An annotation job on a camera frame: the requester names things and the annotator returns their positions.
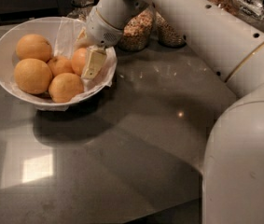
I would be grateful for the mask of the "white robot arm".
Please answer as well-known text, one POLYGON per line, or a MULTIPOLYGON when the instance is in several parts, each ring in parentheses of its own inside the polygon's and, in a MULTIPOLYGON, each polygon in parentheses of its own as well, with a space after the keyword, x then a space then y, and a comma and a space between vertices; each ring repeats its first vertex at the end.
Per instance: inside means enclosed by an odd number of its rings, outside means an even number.
POLYGON ((215 76, 104 91, 109 117, 133 108, 145 117, 160 100, 186 105, 200 122, 221 107, 200 171, 202 224, 264 224, 264 34, 206 0, 101 0, 87 20, 88 43, 116 35, 140 5, 154 6, 215 76))

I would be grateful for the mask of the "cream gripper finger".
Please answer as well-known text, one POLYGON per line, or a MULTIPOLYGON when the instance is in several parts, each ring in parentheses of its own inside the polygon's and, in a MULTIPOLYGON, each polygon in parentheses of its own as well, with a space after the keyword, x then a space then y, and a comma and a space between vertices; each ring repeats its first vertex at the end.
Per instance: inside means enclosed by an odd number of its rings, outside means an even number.
POLYGON ((89 46, 89 41, 87 38, 86 28, 83 27, 74 43, 74 50, 86 48, 88 46, 89 46))
POLYGON ((94 79, 102 69, 106 60, 106 51, 102 47, 91 46, 87 48, 85 66, 81 77, 94 79))

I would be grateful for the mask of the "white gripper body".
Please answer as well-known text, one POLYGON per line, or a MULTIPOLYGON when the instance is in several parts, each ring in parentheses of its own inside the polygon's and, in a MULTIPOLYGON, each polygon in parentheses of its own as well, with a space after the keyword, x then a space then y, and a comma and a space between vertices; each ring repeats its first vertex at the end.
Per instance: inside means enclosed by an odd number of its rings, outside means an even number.
POLYGON ((112 47, 123 35, 124 15, 113 8, 94 7, 86 20, 89 44, 112 47))

